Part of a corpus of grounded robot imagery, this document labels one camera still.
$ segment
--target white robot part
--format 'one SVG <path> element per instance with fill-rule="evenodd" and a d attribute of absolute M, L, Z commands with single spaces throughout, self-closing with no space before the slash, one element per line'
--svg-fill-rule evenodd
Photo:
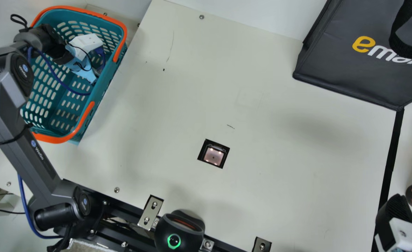
<path fill-rule="evenodd" d="M 69 43 L 75 49 L 74 57 L 76 57 L 80 61 L 83 61 L 83 59 L 86 57 L 85 52 L 89 53 L 90 51 L 103 45 L 102 40 L 100 40 L 100 38 L 98 38 L 97 35 L 93 33 L 77 36 L 73 38 L 73 40 L 71 40 Z"/>
<path fill-rule="evenodd" d="M 392 218 L 390 226 L 396 243 L 387 252 L 412 252 L 412 223 Z M 375 236 L 375 241 L 379 252 L 385 252 L 378 234 Z"/>

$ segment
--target white table surface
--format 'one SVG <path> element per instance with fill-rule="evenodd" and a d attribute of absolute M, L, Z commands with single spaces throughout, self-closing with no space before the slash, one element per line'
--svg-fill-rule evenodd
<path fill-rule="evenodd" d="M 246 251 L 370 250 L 395 112 L 295 81 L 299 40 L 200 14 L 152 1 L 79 146 L 42 144 L 59 175 Z M 196 160 L 206 138 L 224 169 Z"/>
<path fill-rule="evenodd" d="M 389 197 L 412 185 L 412 103 L 405 107 Z"/>

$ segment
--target plastic basket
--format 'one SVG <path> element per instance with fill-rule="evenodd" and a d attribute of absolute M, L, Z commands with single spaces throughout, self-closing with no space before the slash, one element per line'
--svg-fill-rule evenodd
<path fill-rule="evenodd" d="M 21 116 L 26 123 L 33 124 L 32 131 L 38 140 L 55 144 L 68 140 L 79 142 L 126 52 L 126 27 L 108 16 L 70 6 L 43 10 L 32 27 L 44 23 L 54 27 L 65 40 L 94 33 L 103 41 L 106 64 L 94 86 L 52 62 L 57 76 L 65 84 L 80 93 L 91 91 L 89 96 L 76 95 L 60 86 L 41 56 L 31 61 L 35 79 L 29 100 L 20 110 Z M 99 56 L 91 59 L 94 67 L 102 63 Z"/>

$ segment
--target black shopping bag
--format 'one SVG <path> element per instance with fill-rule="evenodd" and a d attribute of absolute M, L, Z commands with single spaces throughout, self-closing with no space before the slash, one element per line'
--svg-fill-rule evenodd
<path fill-rule="evenodd" d="M 328 0 L 293 77 L 403 109 L 412 102 L 412 0 Z"/>

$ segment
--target bag handle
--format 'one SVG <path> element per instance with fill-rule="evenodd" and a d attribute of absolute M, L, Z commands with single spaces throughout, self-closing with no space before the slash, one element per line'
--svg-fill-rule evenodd
<path fill-rule="evenodd" d="M 412 46 L 403 42 L 396 34 L 397 30 L 412 17 L 412 0 L 404 0 L 391 28 L 390 46 L 399 56 L 412 59 Z"/>

